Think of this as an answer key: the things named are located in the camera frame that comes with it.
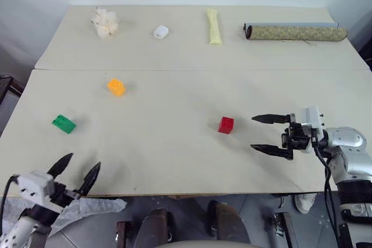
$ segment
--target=black cable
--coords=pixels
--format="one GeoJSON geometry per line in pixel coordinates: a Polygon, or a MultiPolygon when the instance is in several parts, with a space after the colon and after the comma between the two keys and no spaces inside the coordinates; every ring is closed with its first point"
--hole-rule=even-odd
{"type": "Polygon", "coordinates": [[[330,166],[324,161],[323,157],[321,156],[318,147],[315,146],[314,147],[314,151],[315,151],[315,155],[318,157],[318,159],[320,160],[320,162],[322,163],[322,165],[325,168],[325,175],[326,175],[325,176],[325,183],[324,183],[324,200],[325,200],[325,206],[326,206],[327,214],[328,214],[328,217],[330,219],[330,223],[331,223],[331,226],[332,226],[332,229],[333,229],[333,233],[335,234],[337,246],[340,247],[340,245],[339,245],[339,239],[338,239],[338,227],[337,227],[336,209],[335,209],[335,205],[334,205],[334,201],[333,201],[333,197],[332,197],[331,186],[330,186],[331,169],[330,169],[330,166]],[[332,209],[333,218],[331,216],[331,211],[330,211],[330,209],[328,207],[327,194],[329,194],[329,196],[330,196],[331,209],[332,209]]]}
{"type": "Polygon", "coordinates": [[[12,175],[9,177],[8,182],[6,183],[4,194],[2,195],[1,205],[0,205],[0,236],[2,236],[2,216],[4,214],[4,206],[6,196],[8,195],[8,190],[12,182],[17,182],[18,175],[12,175]]]}

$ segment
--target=toy block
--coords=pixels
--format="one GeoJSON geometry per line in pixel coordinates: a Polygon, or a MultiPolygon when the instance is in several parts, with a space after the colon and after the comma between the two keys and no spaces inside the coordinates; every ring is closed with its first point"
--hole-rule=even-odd
{"type": "Polygon", "coordinates": [[[126,91],[123,83],[115,78],[109,81],[107,87],[109,88],[111,93],[116,96],[122,96],[122,94],[124,94],[124,92],[126,91]]]}
{"type": "Polygon", "coordinates": [[[71,133],[72,130],[74,130],[76,127],[76,124],[74,122],[72,122],[68,118],[65,118],[61,114],[58,115],[57,118],[53,120],[52,124],[68,134],[71,133]]]}
{"type": "Polygon", "coordinates": [[[219,125],[219,132],[230,134],[230,132],[234,128],[234,119],[229,117],[222,117],[220,125],[219,125]]]}

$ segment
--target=green lego block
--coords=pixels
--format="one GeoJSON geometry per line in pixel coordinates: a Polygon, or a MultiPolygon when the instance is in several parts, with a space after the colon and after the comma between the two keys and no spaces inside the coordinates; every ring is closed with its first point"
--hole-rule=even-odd
{"type": "Polygon", "coordinates": [[[71,133],[72,130],[74,130],[76,127],[76,124],[74,122],[72,122],[68,118],[65,118],[61,114],[58,115],[57,118],[53,120],[52,124],[68,134],[71,133]]]}

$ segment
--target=table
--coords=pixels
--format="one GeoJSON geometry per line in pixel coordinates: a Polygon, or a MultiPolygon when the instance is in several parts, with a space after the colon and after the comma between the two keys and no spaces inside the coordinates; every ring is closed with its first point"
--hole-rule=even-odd
{"type": "Polygon", "coordinates": [[[249,147],[279,145],[286,127],[251,117],[317,104],[326,127],[351,126],[369,140],[371,88],[368,71],[34,70],[0,138],[0,189],[14,172],[46,171],[74,152],[58,181],[74,189],[101,161],[92,195],[322,191],[313,154],[287,161],[249,147]],[[122,97],[106,88],[113,77],[122,97]],[[51,124],[58,114],[77,124],[70,135],[51,124]],[[235,118],[231,135],[217,132],[222,116],[235,118]]]}
{"type": "Polygon", "coordinates": [[[120,19],[100,39],[94,6],[69,7],[36,69],[49,70],[368,70],[350,42],[248,41],[247,22],[334,22],[325,8],[217,6],[223,45],[209,45],[207,6],[110,6],[120,19]],[[168,26],[159,40],[153,31],[168,26]]]}

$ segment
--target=white cube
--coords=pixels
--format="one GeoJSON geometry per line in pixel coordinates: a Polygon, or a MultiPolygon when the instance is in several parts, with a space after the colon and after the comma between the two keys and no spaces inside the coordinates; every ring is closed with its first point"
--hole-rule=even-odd
{"type": "Polygon", "coordinates": [[[154,32],[153,35],[157,39],[163,39],[169,33],[169,29],[166,26],[159,26],[154,32]]]}

